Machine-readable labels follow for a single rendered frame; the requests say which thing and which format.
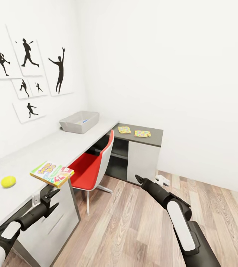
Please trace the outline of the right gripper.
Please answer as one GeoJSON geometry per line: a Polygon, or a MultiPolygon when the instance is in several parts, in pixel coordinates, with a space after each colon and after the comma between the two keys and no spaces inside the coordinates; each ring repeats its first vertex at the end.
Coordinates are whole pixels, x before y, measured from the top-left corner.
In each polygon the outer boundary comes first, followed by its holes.
{"type": "Polygon", "coordinates": [[[135,175],[135,177],[138,180],[138,182],[141,184],[141,188],[147,191],[155,200],[156,200],[157,194],[161,190],[164,190],[161,186],[159,186],[157,183],[152,182],[150,179],[142,178],[139,175],[135,175]]]}

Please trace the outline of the tennis ball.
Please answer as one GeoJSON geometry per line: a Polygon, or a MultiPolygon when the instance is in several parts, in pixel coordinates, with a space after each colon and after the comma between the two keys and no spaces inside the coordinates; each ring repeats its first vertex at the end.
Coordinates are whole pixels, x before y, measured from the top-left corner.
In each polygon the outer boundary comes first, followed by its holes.
{"type": "Polygon", "coordinates": [[[11,187],[15,184],[16,178],[14,176],[7,176],[2,179],[1,185],[5,188],[11,187]]]}

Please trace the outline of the board game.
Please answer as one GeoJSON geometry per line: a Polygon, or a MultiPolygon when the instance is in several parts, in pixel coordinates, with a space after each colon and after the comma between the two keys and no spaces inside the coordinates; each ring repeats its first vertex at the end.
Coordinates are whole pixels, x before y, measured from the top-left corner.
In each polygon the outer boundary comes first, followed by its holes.
{"type": "Polygon", "coordinates": [[[29,173],[29,175],[56,188],[60,188],[73,174],[74,170],[51,161],[46,161],[29,173]]]}

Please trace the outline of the toy box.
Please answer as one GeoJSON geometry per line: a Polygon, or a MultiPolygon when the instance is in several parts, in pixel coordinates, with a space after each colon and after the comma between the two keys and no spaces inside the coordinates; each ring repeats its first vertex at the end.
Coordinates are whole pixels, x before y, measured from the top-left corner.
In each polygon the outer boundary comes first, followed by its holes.
{"type": "Polygon", "coordinates": [[[79,111],[59,121],[65,132],[85,134],[100,120],[99,112],[79,111]]]}

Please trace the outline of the jigsaw puzzle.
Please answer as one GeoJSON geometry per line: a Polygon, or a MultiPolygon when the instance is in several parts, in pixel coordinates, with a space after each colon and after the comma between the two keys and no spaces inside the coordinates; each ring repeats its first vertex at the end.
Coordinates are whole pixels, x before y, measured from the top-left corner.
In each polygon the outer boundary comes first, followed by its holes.
{"type": "Polygon", "coordinates": [[[125,133],[131,133],[130,129],[128,126],[126,127],[119,127],[118,128],[119,132],[121,132],[122,134],[125,134],[125,133]]]}
{"type": "Polygon", "coordinates": [[[147,136],[151,136],[150,131],[135,131],[135,136],[138,137],[147,137],[147,136]]]}

